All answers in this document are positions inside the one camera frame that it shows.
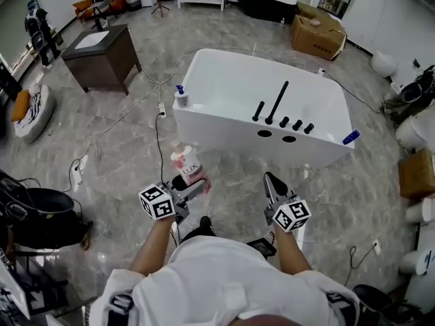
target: tile floor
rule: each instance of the tile floor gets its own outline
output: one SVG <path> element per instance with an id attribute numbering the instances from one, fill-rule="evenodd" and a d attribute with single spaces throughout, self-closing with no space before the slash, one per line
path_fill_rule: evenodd
<path id="1" fill-rule="evenodd" d="M 151 8 L 128 13 L 111 22 L 128 24 L 133 43 L 150 77 L 165 80 L 178 60 L 189 50 L 206 47 L 245 48 L 233 50 L 269 58 L 268 52 L 295 67 L 316 72 L 326 69 L 354 94 L 377 109 L 389 84 L 369 65 L 369 57 L 347 44 L 335 62 L 315 58 L 291 48 L 288 27 L 247 17 L 237 7 L 224 12 L 207 5 L 165 3 L 171 11 L 161 18 L 151 16 Z M 67 29 L 70 43 L 89 24 L 76 22 Z M 186 56 L 162 91 L 168 118 L 159 121 L 160 141 L 166 178 L 175 176 L 170 167 L 171 141 L 177 138 L 172 114 L 175 84 L 182 81 L 194 53 Z M 28 75 L 31 83 L 40 64 Z M 0 168 L 16 178 L 36 177 L 44 187 L 67 189 L 68 170 L 98 135 L 126 113 L 154 84 L 135 69 L 129 76 L 130 95 L 91 90 L 85 94 L 62 60 L 42 79 L 57 97 L 57 108 L 40 138 L 24 145 L 11 135 L 0 145 Z M 379 238 L 380 256 L 370 254 L 349 286 L 366 283 L 384 291 L 397 287 L 400 257 L 414 245 L 414 233 L 404 221 L 406 202 L 400 198 L 397 162 L 404 157 L 394 138 L 393 126 L 381 115 L 346 94 L 354 129 L 361 132 L 356 148 L 345 158 L 323 170 L 284 167 L 258 158 L 224 151 L 200 151 L 213 190 L 208 199 L 197 202 L 191 216 L 180 227 L 190 231 L 199 218 L 211 216 L 218 235 L 242 242 L 261 236 L 270 239 L 262 213 L 266 204 L 262 176 L 272 171 L 291 183 L 296 193 L 309 202 L 313 217 L 308 222 L 303 251 L 312 266 L 344 283 L 349 269 L 349 248 L 356 245 L 359 260 Z M 83 204 L 84 216 L 93 220 L 92 247 L 83 252 L 67 247 L 55 253 L 51 264 L 67 274 L 82 298 L 102 292 L 114 268 L 128 267 L 145 240 L 152 221 L 139 206 L 137 192 L 158 180 L 159 155 L 154 120 L 158 110 L 155 92 L 89 148 L 84 182 L 71 194 Z M 168 255 L 173 251 L 171 242 Z"/>

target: desk top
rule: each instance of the desk top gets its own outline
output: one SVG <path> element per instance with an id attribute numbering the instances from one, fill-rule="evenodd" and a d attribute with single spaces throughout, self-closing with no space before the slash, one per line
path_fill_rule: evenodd
<path id="1" fill-rule="evenodd" d="M 83 31 L 79 36 L 73 41 L 71 45 L 65 50 L 62 55 L 63 60 L 69 60 L 74 58 L 81 58 L 85 56 L 97 56 L 100 54 L 104 54 L 106 49 L 118 38 L 118 36 L 125 30 L 128 30 L 127 24 L 110 26 L 108 28 L 103 28 L 103 31 L 109 31 L 109 33 L 105 36 L 103 40 L 101 40 L 98 44 L 91 47 L 79 48 L 78 50 L 75 47 L 83 40 L 86 36 L 98 33 L 98 31 Z"/>

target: black oval hole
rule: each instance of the black oval hole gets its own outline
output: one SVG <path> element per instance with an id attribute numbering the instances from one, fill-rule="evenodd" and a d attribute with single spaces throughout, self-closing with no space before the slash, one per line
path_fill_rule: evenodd
<path id="1" fill-rule="evenodd" d="M 269 138 L 272 135 L 272 133 L 268 130 L 260 130 L 257 134 L 260 135 L 262 138 Z"/>
<path id="2" fill-rule="evenodd" d="M 284 143 L 294 143 L 296 141 L 296 138 L 288 135 L 286 137 L 283 137 L 283 141 Z"/>

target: black bathtub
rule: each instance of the black bathtub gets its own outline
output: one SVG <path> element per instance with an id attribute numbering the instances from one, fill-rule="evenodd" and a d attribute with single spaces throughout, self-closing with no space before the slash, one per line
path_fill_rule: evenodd
<path id="1" fill-rule="evenodd" d="M 239 0 L 240 8 L 248 16 L 258 19 L 292 23 L 296 14 L 295 0 Z"/>

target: bathtub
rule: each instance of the bathtub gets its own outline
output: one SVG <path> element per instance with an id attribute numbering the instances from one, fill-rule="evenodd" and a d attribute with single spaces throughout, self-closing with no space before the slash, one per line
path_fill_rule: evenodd
<path id="1" fill-rule="evenodd" d="M 272 124 L 265 122 L 285 81 Z M 352 132 L 341 87 L 289 65 L 219 50 L 196 53 L 183 80 L 187 107 L 173 104 L 179 138 L 206 149 L 258 156 L 287 165 L 323 168 L 354 148 L 343 145 Z M 257 122 L 254 113 L 265 105 Z M 285 128 L 279 123 L 290 121 Z M 302 120 L 298 130 L 293 129 Z M 304 133 L 304 128 L 314 129 Z"/>
<path id="2" fill-rule="evenodd" d="M 258 19 L 292 23 L 296 13 L 295 0 L 238 0 L 240 8 L 248 16 Z"/>

